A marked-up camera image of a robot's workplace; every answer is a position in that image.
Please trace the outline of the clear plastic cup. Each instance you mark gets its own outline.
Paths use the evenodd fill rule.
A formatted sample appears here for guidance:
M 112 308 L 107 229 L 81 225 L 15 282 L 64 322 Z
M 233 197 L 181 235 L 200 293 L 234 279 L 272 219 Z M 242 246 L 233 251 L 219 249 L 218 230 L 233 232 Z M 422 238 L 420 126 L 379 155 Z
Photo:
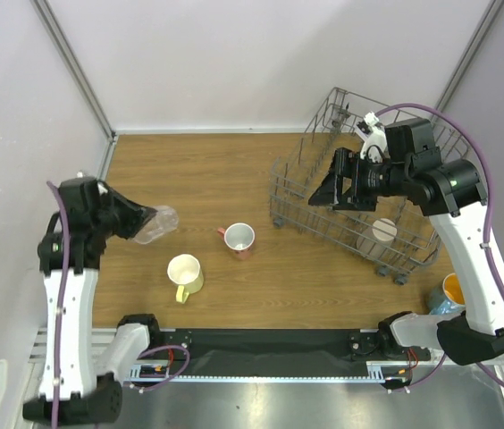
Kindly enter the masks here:
M 154 206 L 155 215 L 132 238 L 141 245 L 149 244 L 178 228 L 179 216 L 171 206 Z

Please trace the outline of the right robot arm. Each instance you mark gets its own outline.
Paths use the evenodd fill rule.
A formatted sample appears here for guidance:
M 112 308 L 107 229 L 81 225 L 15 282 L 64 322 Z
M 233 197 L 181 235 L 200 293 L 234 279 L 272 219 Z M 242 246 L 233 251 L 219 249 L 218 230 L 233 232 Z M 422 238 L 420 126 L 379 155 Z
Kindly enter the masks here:
M 490 179 L 465 158 L 446 162 L 425 118 L 383 125 L 373 113 L 357 124 L 360 151 L 335 150 L 311 206 L 374 211 L 378 198 L 403 197 L 421 209 L 448 251 L 465 310 L 459 315 L 402 313 L 377 337 L 397 359 L 409 347 L 442 350 L 467 366 L 504 354 L 504 262 L 491 228 Z

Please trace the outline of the beige plastic cup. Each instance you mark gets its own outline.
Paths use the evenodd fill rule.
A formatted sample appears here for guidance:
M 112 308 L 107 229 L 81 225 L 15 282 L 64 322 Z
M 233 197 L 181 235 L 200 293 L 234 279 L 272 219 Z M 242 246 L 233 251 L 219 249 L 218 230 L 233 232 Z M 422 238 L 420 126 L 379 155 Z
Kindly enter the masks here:
M 395 223 L 380 218 L 357 238 L 356 250 L 369 259 L 378 259 L 393 243 L 398 233 Z

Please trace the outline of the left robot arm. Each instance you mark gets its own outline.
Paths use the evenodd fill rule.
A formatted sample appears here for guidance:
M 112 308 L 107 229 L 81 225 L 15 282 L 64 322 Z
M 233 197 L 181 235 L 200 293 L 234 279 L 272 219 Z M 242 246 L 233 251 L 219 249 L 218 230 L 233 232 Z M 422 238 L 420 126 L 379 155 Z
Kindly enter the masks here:
M 152 314 L 124 316 L 98 358 L 92 355 L 92 311 L 106 242 L 134 238 L 156 210 L 139 205 L 92 176 L 50 187 L 58 205 L 38 244 L 47 299 L 46 359 L 36 398 L 22 416 L 51 428 L 113 423 L 122 386 L 139 356 L 163 346 Z

